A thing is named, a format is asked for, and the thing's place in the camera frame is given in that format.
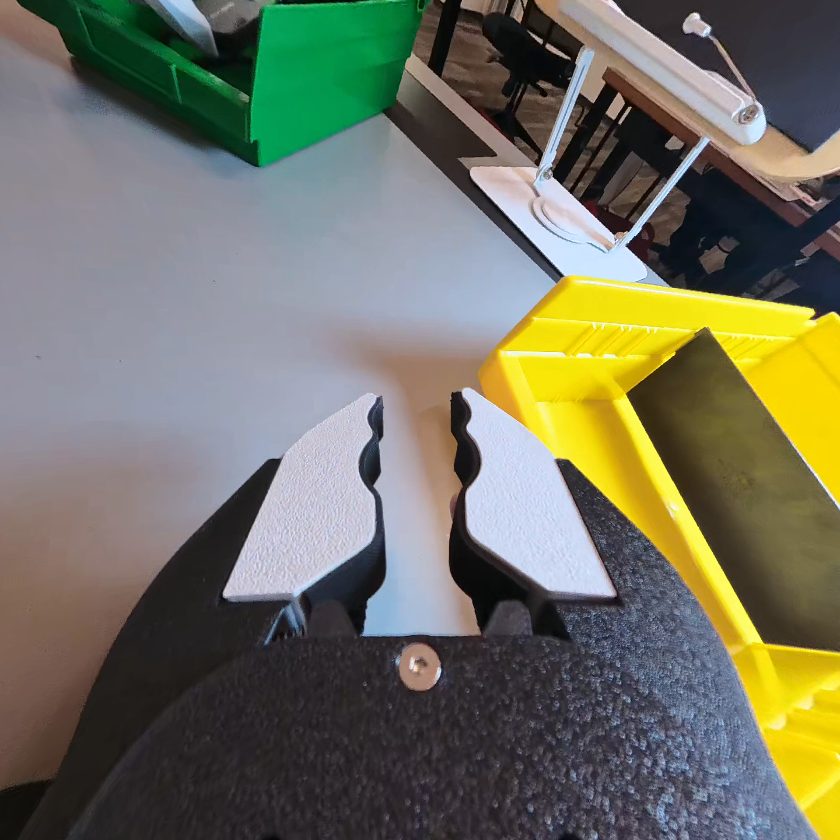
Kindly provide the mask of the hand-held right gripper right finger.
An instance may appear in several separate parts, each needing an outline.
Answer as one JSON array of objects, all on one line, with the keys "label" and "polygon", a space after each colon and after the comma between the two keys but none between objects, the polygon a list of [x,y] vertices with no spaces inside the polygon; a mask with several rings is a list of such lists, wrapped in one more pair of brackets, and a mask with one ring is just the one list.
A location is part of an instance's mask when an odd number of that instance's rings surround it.
[{"label": "hand-held right gripper right finger", "polygon": [[547,446],[471,388],[451,395],[461,482],[450,568],[472,597],[614,601],[617,593]]}]

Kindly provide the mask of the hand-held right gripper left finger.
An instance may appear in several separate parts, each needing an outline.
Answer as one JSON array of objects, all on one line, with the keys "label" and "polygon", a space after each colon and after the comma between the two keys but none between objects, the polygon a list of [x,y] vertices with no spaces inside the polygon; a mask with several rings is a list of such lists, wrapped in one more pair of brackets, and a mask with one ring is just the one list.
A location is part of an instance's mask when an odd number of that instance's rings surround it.
[{"label": "hand-held right gripper left finger", "polygon": [[308,430],[280,459],[223,589],[228,602],[291,601],[370,548],[374,478],[365,450],[379,441],[380,405],[363,394]]}]

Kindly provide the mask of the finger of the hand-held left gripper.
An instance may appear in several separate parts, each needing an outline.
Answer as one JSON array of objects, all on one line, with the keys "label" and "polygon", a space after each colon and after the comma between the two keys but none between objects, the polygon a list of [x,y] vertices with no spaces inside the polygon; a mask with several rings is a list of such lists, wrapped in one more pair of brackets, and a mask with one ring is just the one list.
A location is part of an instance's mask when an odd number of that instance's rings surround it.
[{"label": "finger of the hand-held left gripper", "polygon": [[215,34],[208,16],[194,1],[132,1],[151,9],[169,28],[206,58],[219,58]]}]

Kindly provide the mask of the yellow plastic bin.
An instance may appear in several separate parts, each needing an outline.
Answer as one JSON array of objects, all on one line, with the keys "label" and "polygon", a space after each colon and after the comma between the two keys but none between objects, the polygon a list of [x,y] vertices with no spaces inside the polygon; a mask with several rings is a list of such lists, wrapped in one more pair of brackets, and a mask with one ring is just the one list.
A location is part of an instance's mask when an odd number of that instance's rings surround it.
[{"label": "yellow plastic bin", "polygon": [[834,312],[568,277],[491,352],[479,381],[675,566],[727,646],[794,798],[820,838],[838,838],[838,652],[762,640],[627,396],[705,328],[838,503]]}]

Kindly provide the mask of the green plastic bin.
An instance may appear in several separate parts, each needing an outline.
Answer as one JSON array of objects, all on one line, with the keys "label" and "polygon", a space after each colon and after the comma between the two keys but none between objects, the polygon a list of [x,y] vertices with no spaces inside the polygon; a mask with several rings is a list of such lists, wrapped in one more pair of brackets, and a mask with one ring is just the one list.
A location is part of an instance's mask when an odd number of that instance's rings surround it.
[{"label": "green plastic bin", "polygon": [[209,55],[155,2],[19,2],[82,65],[263,167],[393,105],[427,2],[256,3]]}]

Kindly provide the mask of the white metal stand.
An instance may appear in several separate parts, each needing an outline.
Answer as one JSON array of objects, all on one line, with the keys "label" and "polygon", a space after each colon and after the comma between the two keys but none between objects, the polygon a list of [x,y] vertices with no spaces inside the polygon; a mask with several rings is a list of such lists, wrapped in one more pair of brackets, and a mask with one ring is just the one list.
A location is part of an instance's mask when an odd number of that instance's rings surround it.
[{"label": "white metal stand", "polygon": [[[730,141],[740,148],[763,137],[767,130],[763,105],[698,12],[682,21],[683,33],[709,40],[737,83],[702,69],[614,2],[547,2],[544,10],[558,23],[570,24],[572,34],[582,42],[546,149],[537,167],[474,165],[469,171],[471,180],[563,276],[642,283],[648,268],[630,250],[630,244],[710,140]],[[693,120],[692,129],[698,135],[638,220],[619,234],[612,233],[553,177],[560,141],[598,53],[641,74],[688,109],[686,121]]]}]

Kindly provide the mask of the black office chair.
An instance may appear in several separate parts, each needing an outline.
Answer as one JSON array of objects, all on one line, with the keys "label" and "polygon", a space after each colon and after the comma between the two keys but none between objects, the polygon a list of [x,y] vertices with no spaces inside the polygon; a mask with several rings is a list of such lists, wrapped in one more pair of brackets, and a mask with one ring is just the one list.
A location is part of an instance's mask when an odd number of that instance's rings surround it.
[{"label": "black office chair", "polygon": [[481,32],[493,49],[489,63],[500,64],[509,73],[501,90],[505,98],[527,87],[537,89],[544,96],[546,93],[539,87],[540,82],[548,82],[556,88],[568,85],[574,72],[574,60],[546,49],[515,18],[503,13],[488,14],[483,17]]}]

